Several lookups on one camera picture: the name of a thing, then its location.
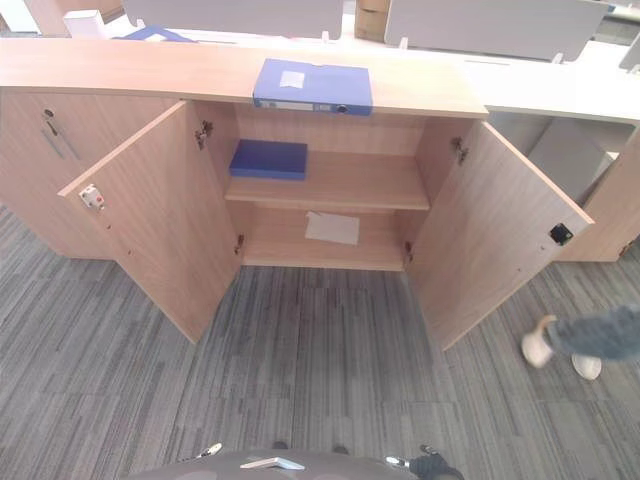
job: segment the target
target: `cardboard box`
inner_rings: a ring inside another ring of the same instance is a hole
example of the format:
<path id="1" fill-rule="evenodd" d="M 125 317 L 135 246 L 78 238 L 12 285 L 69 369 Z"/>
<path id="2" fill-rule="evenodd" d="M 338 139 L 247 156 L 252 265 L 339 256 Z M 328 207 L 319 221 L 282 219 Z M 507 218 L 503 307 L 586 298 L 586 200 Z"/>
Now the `cardboard box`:
<path id="1" fill-rule="evenodd" d="M 387 12 L 377 12 L 356 9 L 356 38 L 384 42 L 384 32 L 387 28 Z"/>
<path id="2" fill-rule="evenodd" d="M 358 0 L 356 6 L 370 12 L 388 12 L 391 0 Z"/>

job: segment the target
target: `jeans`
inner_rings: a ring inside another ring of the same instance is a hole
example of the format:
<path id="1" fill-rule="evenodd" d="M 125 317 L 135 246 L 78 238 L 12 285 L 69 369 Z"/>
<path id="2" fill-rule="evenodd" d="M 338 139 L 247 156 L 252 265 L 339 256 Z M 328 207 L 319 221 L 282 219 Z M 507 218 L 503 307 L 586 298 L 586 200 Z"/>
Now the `jeans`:
<path id="1" fill-rule="evenodd" d="M 576 320 L 558 318 L 546 328 L 554 351 L 603 360 L 640 356 L 640 305 L 624 305 Z"/>

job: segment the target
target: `open cabinet door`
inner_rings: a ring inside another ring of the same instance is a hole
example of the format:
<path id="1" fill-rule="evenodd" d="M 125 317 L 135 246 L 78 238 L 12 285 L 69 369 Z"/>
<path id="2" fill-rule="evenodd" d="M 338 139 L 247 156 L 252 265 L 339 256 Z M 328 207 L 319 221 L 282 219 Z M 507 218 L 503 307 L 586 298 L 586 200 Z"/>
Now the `open cabinet door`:
<path id="1" fill-rule="evenodd" d="M 593 223 L 489 124 L 476 122 L 461 148 L 466 156 L 456 160 L 431 159 L 455 165 L 406 267 L 429 333 L 445 349 L 558 255 L 556 225 L 575 236 Z"/>
<path id="2" fill-rule="evenodd" d="M 193 104 L 178 102 L 59 192 L 192 342 L 240 268 L 220 179 L 194 135 L 201 128 Z M 80 198 L 91 184 L 102 210 Z"/>

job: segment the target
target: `cabinet door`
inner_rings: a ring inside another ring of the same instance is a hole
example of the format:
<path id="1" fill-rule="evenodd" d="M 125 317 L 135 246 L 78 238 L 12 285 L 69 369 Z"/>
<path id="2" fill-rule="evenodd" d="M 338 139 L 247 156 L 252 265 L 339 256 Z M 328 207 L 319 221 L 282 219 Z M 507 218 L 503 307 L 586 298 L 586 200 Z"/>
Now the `cabinet door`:
<path id="1" fill-rule="evenodd" d="M 577 235 L 593 223 L 489 124 L 474 124 L 462 148 L 462 161 L 433 158 L 455 165 L 407 265 L 429 333 L 444 348 L 558 255 L 556 225 Z"/>
<path id="2" fill-rule="evenodd" d="M 0 195 L 56 253 L 109 258 L 58 191 L 173 105 L 152 97 L 0 92 Z"/>
<path id="3" fill-rule="evenodd" d="M 178 102 L 59 193 L 103 232 L 111 256 L 192 342 L 240 266 L 209 148 L 194 138 L 200 127 L 193 104 Z M 82 202 L 90 184 L 104 209 Z"/>

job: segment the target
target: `floor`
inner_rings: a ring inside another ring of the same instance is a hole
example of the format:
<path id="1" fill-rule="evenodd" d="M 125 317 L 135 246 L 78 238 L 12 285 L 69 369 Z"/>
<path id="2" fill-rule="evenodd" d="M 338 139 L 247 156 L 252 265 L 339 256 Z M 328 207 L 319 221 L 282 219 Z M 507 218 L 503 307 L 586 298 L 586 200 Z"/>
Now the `floor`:
<path id="1" fill-rule="evenodd" d="M 518 339 L 640 302 L 640 248 L 547 268 L 446 353 L 401 274 L 244 268 L 190 345 L 114 263 L 50 252 L 0 207 L 0 477 L 114 479 L 269 446 L 439 449 L 469 480 L 637 479 L 640 364 L 593 383 Z"/>

